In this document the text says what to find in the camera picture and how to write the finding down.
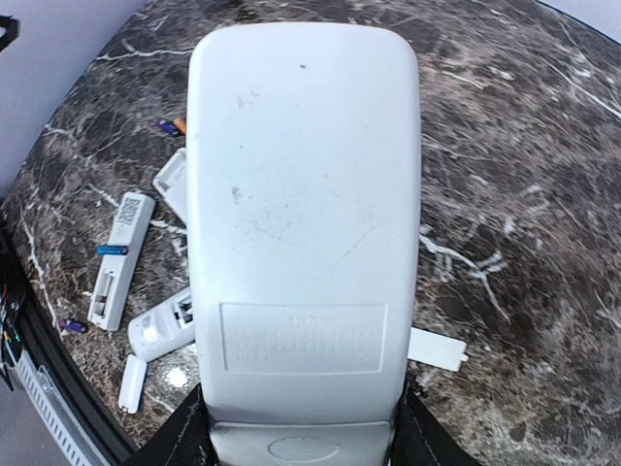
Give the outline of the blue batteries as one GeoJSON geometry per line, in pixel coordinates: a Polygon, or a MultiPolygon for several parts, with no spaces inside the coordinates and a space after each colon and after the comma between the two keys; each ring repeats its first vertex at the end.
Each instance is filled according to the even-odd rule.
{"type": "Polygon", "coordinates": [[[128,254],[129,248],[121,245],[98,245],[96,247],[96,253],[101,256],[113,255],[113,256],[125,256],[128,254]]]}

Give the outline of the white slim remote battery cover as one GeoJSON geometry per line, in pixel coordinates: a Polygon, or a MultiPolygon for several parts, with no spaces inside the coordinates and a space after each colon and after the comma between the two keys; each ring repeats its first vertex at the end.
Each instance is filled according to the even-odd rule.
{"type": "Polygon", "coordinates": [[[412,327],[409,336],[408,360],[458,372],[469,360],[464,341],[412,327]]]}

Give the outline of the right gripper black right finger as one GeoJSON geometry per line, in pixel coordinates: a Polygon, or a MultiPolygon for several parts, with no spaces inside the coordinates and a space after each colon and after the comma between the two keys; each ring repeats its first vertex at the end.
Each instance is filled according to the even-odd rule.
{"type": "Polygon", "coordinates": [[[390,464],[400,466],[479,466],[461,449],[406,383],[399,404],[390,464]]]}

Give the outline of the slim white QR-code remote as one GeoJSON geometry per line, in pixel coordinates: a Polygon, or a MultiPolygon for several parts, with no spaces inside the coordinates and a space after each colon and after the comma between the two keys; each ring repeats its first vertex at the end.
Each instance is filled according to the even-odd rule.
{"type": "Polygon", "coordinates": [[[130,284],[147,234],[155,201],[147,195],[127,192],[114,216],[109,239],[104,245],[129,248],[125,256],[101,256],[88,320],[95,326],[116,331],[121,323],[130,284]]]}

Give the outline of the orange AAA battery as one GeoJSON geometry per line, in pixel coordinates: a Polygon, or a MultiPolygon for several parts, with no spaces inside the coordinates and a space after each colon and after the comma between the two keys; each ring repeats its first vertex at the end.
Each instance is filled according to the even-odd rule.
{"type": "Polygon", "coordinates": [[[183,136],[186,135],[187,129],[186,129],[186,121],[184,118],[176,118],[174,120],[174,125],[181,135],[183,136]]]}

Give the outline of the blue AAA battery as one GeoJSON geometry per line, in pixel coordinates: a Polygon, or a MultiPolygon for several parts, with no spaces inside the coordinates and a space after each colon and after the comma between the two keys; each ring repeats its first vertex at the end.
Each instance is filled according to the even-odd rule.
{"type": "Polygon", "coordinates": [[[88,330],[87,325],[83,322],[69,318],[61,319],[60,326],[64,330],[68,330],[77,334],[84,334],[88,330]]]}

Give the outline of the small white remote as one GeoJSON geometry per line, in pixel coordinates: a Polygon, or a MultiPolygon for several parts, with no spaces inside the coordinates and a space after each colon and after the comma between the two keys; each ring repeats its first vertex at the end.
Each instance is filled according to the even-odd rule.
{"type": "Polygon", "coordinates": [[[384,465],[420,222],[418,66],[398,34],[208,34],[187,93],[187,243],[223,465],[384,465]]]}

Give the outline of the purple AAA battery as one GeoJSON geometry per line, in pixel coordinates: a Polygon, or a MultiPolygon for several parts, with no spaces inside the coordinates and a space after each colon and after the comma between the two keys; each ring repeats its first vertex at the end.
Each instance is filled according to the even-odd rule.
{"type": "Polygon", "coordinates": [[[170,120],[159,120],[157,125],[163,133],[169,136],[178,137],[178,135],[180,134],[179,129],[170,120]]]}

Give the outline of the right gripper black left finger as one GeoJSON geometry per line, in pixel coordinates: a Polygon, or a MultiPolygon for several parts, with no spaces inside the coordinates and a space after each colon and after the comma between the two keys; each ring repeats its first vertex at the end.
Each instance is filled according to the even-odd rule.
{"type": "Polygon", "coordinates": [[[208,410],[196,385],[154,436],[130,456],[132,466],[213,465],[208,410]]]}

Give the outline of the wide white remote control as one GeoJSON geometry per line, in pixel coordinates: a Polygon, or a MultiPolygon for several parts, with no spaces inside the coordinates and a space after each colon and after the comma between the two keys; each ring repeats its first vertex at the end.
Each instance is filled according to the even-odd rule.
{"type": "Polygon", "coordinates": [[[186,148],[178,149],[152,182],[167,206],[181,222],[187,222],[186,148]]]}

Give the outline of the white remote with battery bay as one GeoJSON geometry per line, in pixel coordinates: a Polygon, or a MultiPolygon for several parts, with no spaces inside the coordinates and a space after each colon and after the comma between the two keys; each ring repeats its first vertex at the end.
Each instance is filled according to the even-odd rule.
{"type": "Polygon", "coordinates": [[[134,355],[144,362],[192,343],[195,328],[190,288],[133,318],[128,325],[128,339],[134,355]]]}

